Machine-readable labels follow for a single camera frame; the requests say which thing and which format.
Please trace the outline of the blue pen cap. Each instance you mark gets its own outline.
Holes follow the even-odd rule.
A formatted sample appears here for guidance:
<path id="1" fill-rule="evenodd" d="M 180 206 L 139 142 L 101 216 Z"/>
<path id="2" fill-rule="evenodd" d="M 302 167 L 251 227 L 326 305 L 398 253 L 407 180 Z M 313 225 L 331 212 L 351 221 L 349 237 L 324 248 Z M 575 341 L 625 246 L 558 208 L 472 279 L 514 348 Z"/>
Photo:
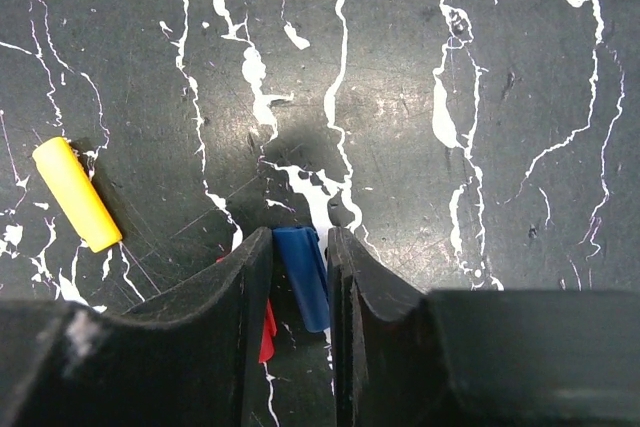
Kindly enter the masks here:
<path id="1" fill-rule="evenodd" d="M 280 227 L 273 236 L 306 330 L 319 333 L 328 329 L 327 273 L 315 230 Z"/>

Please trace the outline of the yellow pen cap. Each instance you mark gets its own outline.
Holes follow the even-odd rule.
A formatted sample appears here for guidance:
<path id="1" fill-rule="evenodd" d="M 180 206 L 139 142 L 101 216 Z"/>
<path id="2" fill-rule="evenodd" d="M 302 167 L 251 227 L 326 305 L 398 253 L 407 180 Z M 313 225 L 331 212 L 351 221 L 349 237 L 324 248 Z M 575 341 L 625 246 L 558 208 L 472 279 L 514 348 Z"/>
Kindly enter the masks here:
<path id="1" fill-rule="evenodd" d="M 32 153 L 36 168 L 78 236 L 98 253 L 119 243 L 122 233 L 70 144 L 54 137 Z"/>

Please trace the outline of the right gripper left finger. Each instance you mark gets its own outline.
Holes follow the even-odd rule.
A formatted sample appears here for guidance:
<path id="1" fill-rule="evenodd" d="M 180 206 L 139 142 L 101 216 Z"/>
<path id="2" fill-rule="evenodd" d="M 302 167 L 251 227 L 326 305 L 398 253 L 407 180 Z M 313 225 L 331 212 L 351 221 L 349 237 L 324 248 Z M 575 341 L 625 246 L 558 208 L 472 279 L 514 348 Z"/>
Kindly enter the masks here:
<path id="1" fill-rule="evenodd" d="M 272 233 L 127 312 L 1 304 L 5 426 L 244 426 L 260 375 Z"/>

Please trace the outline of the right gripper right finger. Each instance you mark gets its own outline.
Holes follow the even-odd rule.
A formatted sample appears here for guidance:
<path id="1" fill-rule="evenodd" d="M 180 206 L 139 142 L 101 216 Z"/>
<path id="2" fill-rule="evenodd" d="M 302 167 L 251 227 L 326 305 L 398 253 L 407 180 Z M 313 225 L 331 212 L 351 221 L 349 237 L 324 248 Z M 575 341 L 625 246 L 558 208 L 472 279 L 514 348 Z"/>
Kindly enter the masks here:
<path id="1" fill-rule="evenodd" d="M 340 426 L 639 422 L 635 293 L 422 293 L 344 228 L 328 275 Z"/>

